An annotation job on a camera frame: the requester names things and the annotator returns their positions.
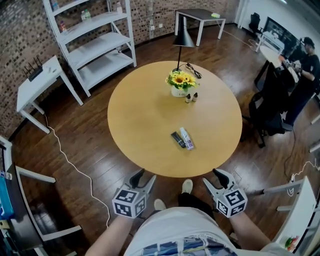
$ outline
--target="white t-shirt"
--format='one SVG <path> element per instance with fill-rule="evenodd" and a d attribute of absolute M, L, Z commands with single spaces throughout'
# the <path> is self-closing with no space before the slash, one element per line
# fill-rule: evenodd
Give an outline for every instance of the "white t-shirt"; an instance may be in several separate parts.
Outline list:
<path fill-rule="evenodd" d="M 270 243 L 261 251 L 236 249 L 217 223 L 191 207 L 174 207 L 157 212 L 136 232 L 125 256 L 290 256 Z"/>

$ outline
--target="blue object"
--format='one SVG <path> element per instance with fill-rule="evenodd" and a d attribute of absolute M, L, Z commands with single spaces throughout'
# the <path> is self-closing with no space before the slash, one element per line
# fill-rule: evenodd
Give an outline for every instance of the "blue object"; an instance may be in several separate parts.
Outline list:
<path fill-rule="evenodd" d="M 6 180 L 5 178 L 0 178 L 0 220 L 9 220 L 14 214 L 14 209 L 12 208 Z"/>

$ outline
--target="wooden floor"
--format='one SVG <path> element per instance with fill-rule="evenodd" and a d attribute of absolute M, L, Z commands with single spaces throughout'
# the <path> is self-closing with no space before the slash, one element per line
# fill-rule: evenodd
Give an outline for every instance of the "wooden floor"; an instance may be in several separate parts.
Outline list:
<path fill-rule="evenodd" d="M 233 33 L 245 42 L 251 37 L 234 25 L 227 25 L 225 30 Z M 190 32 L 194 40 L 197 30 Z M 248 114 L 248 103 L 256 92 L 254 78 L 263 66 L 265 59 L 261 53 L 255 53 L 247 45 L 234 37 L 223 33 L 217 39 L 219 27 L 203 30 L 200 47 L 183 48 L 181 60 L 201 66 L 221 78 L 236 96 L 242 114 Z M 179 48 L 173 46 L 173 36 L 150 42 L 136 49 L 138 67 L 159 62 L 176 60 Z M 43 103 L 48 122 L 59 136 L 62 150 L 79 170 L 93 179 L 93 193 L 110 206 L 111 199 L 125 175 L 139 169 L 118 149 L 108 128 L 108 102 L 119 81 L 133 68 L 119 72 L 101 85 L 94 87 L 87 98 L 83 91 L 78 91 L 84 99 L 79 106 L 67 89 L 58 88 Z M 293 200 L 286 193 L 275 195 L 255 195 L 263 188 L 282 185 L 288 182 L 288 175 L 299 172 L 305 161 L 314 161 L 315 156 L 308 152 L 311 144 L 320 138 L 320 121 L 310 125 L 310 121 L 319 112 L 316 101 L 311 100 L 298 117 L 294 131 L 276 134 L 266 138 L 267 146 L 260 149 L 255 139 L 239 143 L 233 155 L 221 166 L 232 173 L 249 197 L 246 213 L 270 238 L 279 231 L 287 214 L 276 212 L 279 205 L 289 205 Z M 45 122 L 43 116 L 35 117 Z M 28 122 L 13 140 L 14 161 L 25 169 L 56 178 L 54 185 L 23 179 L 27 198 L 32 206 L 36 220 L 44 233 L 81 225 L 82 232 L 66 236 L 64 239 L 47 242 L 50 255 L 64 255 L 72 250 L 83 255 L 86 249 L 106 229 L 107 209 L 90 196 L 90 181 L 78 173 L 59 152 L 59 145 L 53 132 L 45 134 Z M 304 175 L 309 177 L 315 195 L 320 186 L 320 175 L 310 165 Z M 205 175 L 214 181 L 213 174 Z M 201 177 L 192 178 L 193 194 L 212 204 Z M 177 205 L 177 195 L 181 192 L 184 179 L 158 176 L 155 188 L 150 196 L 148 209 L 143 213 L 147 217 L 153 210 L 153 200 L 160 198 L 168 207 Z M 217 223 L 227 234 L 231 231 L 228 219 L 216 215 Z M 131 234 L 143 220 L 137 219 Z"/>

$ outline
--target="flower vase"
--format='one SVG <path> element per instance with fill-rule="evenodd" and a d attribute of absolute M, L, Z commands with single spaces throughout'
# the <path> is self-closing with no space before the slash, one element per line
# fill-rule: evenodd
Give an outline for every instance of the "flower vase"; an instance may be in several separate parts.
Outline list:
<path fill-rule="evenodd" d="M 185 91 L 185 90 L 179 90 L 177 89 L 174 85 L 171 86 L 171 94 L 172 96 L 174 97 L 177 97 L 177 98 L 182 98 L 182 97 L 186 97 L 188 95 L 188 91 Z"/>

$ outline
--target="person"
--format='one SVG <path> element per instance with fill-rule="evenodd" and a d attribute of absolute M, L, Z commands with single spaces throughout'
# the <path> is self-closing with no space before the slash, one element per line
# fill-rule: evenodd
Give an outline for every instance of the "person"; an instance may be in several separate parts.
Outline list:
<path fill-rule="evenodd" d="M 244 212 L 229 218 L 242 248 L 237 249 L 217 225 L 211 207 L 191 195 L 192 189 L 193 182 L 185 180 L 178 196 L 179 207 L 167 209 L 162 200 L 156 199 L 154 208 L 157 212 L 141 225 L 124 255 L 292 255 L 272 243 Z M 86 256 L 119 255 L 133 222 L 131 218 L 117 216 Z"/>
<path fill-rule="evenodd" d="M 301 66 L 294 67 L 294 70 L 301 74 L 301 79 L 288 99 L 284 120 L 291 126 L 319 86 L 320 62 L 315 44 L 309 37 L 305 37 L 303 43 L 307 55 L 300 61 Z"/>

